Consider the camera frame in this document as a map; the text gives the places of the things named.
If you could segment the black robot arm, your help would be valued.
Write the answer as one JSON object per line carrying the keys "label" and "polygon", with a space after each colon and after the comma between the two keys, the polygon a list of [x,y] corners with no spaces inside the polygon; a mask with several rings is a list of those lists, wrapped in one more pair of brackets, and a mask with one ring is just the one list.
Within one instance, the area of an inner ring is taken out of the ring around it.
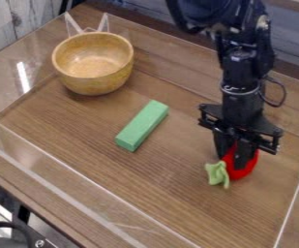
{"label": "black robot arm", "polygon": [[219,156],[232,156],[232,170],[244,171],[256,151],[277,152],[283,130],[264,116],[275,65],[271,20],[261,0],[165,0],[176,26],[188,34],[213,36],[223,70],[221,103],[199,106],[199,125],[212,131]]}

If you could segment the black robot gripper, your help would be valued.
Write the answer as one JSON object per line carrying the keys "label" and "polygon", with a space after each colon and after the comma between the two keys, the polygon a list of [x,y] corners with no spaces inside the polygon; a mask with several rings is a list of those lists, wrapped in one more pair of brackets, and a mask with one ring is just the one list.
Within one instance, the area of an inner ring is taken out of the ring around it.
{"label": "black robot gripper", "polygon": [[223,158],[235,144],[235,169],[244,170],[256,149],[277,154],[283,130],[264,116],[265,87],[235,91],[221,86],[223,102],[200,104],[197,124],[212,131],[217,157]]}

